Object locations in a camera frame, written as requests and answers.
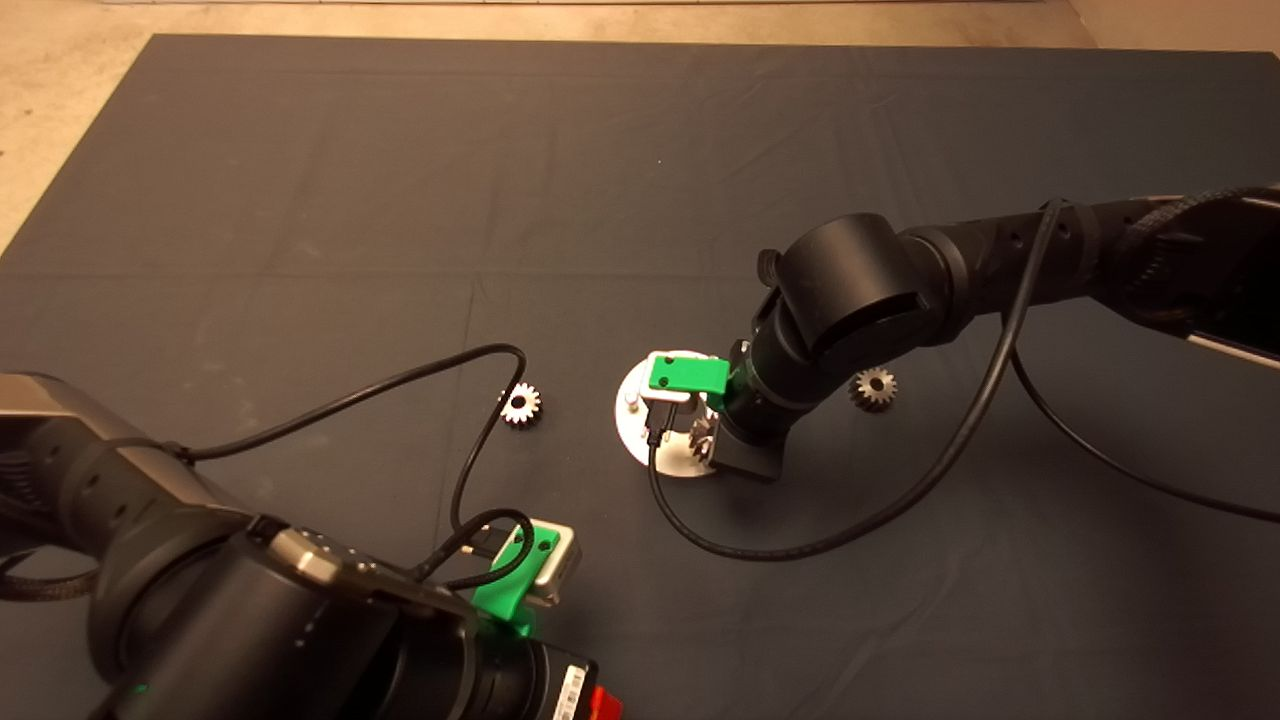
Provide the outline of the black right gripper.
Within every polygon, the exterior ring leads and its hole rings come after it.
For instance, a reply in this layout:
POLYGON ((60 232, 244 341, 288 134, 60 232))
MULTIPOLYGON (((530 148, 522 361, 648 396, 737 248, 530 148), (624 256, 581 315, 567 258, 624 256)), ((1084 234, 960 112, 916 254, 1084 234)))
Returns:
POLYGON ((763 483, 780 480, 796 413, 772 405, 726 405, 713 433, 712 466, 763 483))

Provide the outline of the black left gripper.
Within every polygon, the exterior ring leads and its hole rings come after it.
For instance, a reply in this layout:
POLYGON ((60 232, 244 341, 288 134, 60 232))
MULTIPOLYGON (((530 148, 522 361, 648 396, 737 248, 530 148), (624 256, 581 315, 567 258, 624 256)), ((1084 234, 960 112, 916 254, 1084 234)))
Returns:
POLYGON ((500 642, 477 656, 472 717, 621 720, 623 705, 598 679, 585 656, 540 641, 500 642))

